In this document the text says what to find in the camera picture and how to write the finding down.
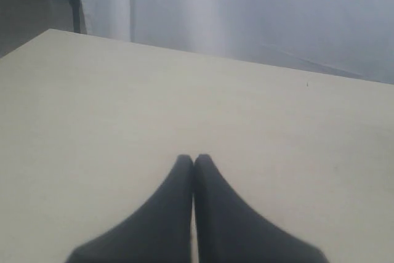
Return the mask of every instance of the table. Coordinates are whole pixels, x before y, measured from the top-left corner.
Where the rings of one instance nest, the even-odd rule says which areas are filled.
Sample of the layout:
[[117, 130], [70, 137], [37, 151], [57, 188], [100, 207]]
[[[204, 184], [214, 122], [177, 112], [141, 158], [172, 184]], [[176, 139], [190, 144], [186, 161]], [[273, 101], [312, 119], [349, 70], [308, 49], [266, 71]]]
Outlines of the table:
[[63, 262], [179, 153], [210, 153], [331, 262], [391, 262], [393, 103], [388, 84], [49, 30], [0, 60], [0, 262]]

